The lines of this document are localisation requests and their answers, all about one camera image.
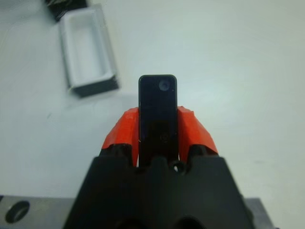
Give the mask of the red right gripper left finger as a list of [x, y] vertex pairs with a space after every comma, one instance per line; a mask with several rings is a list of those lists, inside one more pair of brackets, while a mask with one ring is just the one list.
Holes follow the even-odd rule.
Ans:
[[93, 159], [64, 228], [153, 227], [153, 165], [140, 162], [139, 132], [139, 110], [129, 109]]

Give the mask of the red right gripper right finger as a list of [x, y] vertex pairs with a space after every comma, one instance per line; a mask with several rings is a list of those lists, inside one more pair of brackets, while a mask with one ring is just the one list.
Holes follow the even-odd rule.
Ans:
[[195, 117], [178, 108], [179, 156], [187, 163], [183, 195], [194, 214], [207, 229], [251, 229], [253, 222], [224, 158]]

